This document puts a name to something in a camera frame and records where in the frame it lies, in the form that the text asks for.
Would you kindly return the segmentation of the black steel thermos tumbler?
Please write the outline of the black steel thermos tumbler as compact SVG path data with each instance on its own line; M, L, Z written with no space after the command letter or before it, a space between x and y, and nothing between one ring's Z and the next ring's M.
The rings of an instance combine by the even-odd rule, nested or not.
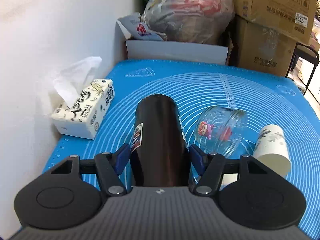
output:
M176 102L162 94L142 99L135 111L130 164L136 186L187 186L190 155Z

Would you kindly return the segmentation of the printed blue orange paper cup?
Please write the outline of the printed blue orange paper cup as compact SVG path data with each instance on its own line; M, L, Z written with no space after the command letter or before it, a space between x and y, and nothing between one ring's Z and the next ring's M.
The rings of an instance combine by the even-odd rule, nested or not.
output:
M236 182L238 180L238 174L237 173L231 173L231 174L224 174L221 182L220 189L223 189L227 185Z

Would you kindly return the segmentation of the plain white paper cup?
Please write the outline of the plain white paper cup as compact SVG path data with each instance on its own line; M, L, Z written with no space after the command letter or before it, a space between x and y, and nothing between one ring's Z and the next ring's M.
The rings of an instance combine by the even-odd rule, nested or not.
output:
M261 129L253 157L285 178L291 171L291 160L282 128L267 125Z

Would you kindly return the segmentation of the clear glass jar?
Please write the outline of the clear glass jar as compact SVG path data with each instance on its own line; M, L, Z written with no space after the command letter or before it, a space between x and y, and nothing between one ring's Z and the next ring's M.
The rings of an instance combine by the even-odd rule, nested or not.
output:
M206 108L198 118L194 137L207 153L230 157L240 145L247 125L247 113L220 106Z

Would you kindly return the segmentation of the white tissue pack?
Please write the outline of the white tissue pack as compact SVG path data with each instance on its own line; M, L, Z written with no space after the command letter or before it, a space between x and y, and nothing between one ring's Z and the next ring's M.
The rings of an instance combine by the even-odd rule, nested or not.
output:
M115 97L111 79L96 79L102 63L90 56L61 70L53 85L63 99L51 115L58 132L63 135L94 139Z

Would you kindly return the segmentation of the blue silicone baking mat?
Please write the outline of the blue silicone baking mat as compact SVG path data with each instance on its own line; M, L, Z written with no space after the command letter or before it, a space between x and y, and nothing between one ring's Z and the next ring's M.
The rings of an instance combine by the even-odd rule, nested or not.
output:
M107 78L113 81L115 98L95 139L63 136L46 169L71 154L92 159L129 142L137 104L151 94L175 100L188 144L195 142L195 124L205 108L242 109L247 126L233 158L253 153L264 126L280 126L291 160L287 180L306 198L299 228L311 239L319 239L319 119L290 79L216 64L164 60L122 61Z

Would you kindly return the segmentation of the lower brown cardboard box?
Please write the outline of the lower brown cardboard box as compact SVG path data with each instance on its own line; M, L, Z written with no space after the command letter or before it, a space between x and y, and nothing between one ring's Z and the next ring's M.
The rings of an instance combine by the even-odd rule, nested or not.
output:
M296 41L240 16L236 16L234 23L231 58L234 66L284 77Z

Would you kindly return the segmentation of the brown cardboard box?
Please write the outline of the brown cardboard box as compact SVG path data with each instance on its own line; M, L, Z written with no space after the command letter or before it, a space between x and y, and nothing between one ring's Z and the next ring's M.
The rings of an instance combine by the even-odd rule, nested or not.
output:
M240 16L236 16L234 23L231 58L234 66L284 77L296 41Z
M317 0L233 0L235 13L308 45Z

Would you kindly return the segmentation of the white open cardboard box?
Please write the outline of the white open cardboard box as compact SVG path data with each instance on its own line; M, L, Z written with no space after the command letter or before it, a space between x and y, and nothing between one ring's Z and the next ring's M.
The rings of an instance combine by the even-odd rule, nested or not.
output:
M217 45L166 41L164 35L148 28L148 25L140 19L138 12L117 19L117 24L124 34L129 59L159 59L226 65L233 48L228 34L223 34L222 40Z

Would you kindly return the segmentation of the clear plastic bag of items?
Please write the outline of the clear plastic bag of items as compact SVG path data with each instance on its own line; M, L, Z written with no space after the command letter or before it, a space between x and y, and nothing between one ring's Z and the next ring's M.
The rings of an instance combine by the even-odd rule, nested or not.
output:
M234 16L233 0L149 0L142 19L167 41L216 45Z

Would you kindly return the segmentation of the upper brown cardboard box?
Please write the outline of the upper brown cardboard box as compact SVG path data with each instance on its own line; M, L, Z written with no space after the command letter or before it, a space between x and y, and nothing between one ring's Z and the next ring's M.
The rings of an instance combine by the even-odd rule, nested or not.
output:
M317 0L233 0L235 13L308 45Z

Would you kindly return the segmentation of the black metal stool frame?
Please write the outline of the black metal stool frame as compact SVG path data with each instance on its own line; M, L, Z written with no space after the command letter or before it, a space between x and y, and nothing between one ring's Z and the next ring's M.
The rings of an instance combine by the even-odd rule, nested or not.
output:
M296 43L286 77L300 91L310 94L319 103L319 43L310 39L309 45Z

